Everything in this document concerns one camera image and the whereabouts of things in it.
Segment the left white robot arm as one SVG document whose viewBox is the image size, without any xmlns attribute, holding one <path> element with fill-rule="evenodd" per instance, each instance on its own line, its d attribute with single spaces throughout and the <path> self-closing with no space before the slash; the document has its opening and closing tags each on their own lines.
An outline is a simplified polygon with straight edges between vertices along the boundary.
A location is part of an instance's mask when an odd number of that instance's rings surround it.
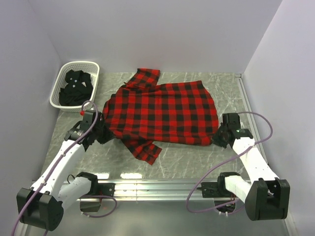
<svg viewBox="0 0 315 236">
<path fill-rule="evenodd" d="M 104 123 L 81 121 L 69 130 L 61 149 L 44 174 L 29 188 L 17 194 L 18 223 L 53 231 L 60 224 L 64 211 L 77 199 L 98 198 L 113 200 L 114 185 L 109 192 L 102 190 L 97 175 L 81 172 L 63 185 L 70 170 L 104 131 Z"/>
</svg>

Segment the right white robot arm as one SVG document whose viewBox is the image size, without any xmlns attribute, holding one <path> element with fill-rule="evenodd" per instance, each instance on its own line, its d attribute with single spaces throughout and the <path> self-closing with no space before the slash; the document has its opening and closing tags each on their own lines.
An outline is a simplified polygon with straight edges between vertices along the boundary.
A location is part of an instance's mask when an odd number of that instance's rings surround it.
<svg viewBox="0 0 315 236">
<path fill-rule="evenodd" d="M 212 142 L 224 148 L 230 145 L 250 178 L 246 182 L 236 172 L 220 173 L 218 193 L 224 197 L 230 193 L 238 197 L 245 204 L 247 216 L 252 221 L 285 219 L 290 185 L 268 166 L 255 146 L 251 132 L 238 124 L 221 124 Z"/>
</svg>

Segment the red black plaid shirt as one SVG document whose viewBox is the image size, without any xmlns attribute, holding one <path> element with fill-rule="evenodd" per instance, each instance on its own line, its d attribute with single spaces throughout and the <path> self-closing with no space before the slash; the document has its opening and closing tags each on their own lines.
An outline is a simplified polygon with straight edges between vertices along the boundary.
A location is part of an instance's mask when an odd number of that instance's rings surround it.
<svg viewBox="0 0 315 236">
<path fill-rule="evenodd" d="M 160 71 L 139 68 L 103 107 L 107 128 L 131 154 L 152 165 L 153 142 L 208 146 L 218 130 L 215 102 L 201 81 L 158 84 Z"/>
</svg>

